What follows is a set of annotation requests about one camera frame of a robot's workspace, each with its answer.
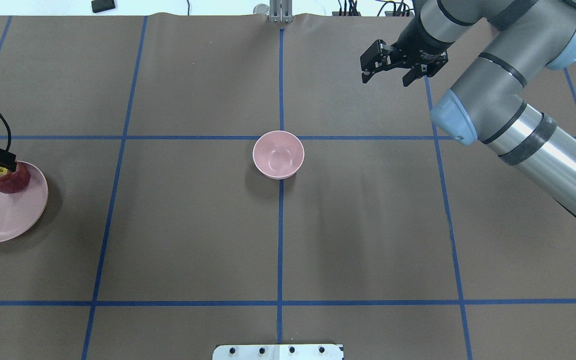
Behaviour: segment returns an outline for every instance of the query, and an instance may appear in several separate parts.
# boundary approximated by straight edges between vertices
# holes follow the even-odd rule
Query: pink plate
[[[0,242],[22,235],[42,216],[48,202],[48,183],[39,169],[24,163],[30,183],[19,193],[0,193]]]
[[[275,130],[259,137],[252,149],[256,168],[268,178],[290,178],[304,162],[304,145],[290,132]]]

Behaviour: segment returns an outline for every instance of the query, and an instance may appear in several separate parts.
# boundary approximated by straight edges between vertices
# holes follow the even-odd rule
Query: red apple
[[[16,171],[0,166],[0,192],[16,194],[23,191],[30,183],[30,173],[22,162],[16,163]]]

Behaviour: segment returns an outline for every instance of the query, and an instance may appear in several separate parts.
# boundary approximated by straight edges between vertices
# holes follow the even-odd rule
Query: metal mounting bracket
[[[292,23],[293,0],[270,0],[268,20],[271,23]]]

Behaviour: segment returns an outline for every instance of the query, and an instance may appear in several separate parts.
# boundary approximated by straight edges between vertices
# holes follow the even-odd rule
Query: white bracket
[[[293,0],[270,0],[268,20],[271,23],[292,23]]]
[[[336,344],[222,345],[212,360],[344,360],[344,346]]]

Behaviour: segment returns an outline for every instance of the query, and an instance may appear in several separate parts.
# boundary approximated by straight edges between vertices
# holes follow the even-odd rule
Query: pink bowl
[[[290,132],[271,131],[259,137],[254,144],[252,160],[268,178],[290,178],[304,163],[304,145]]]

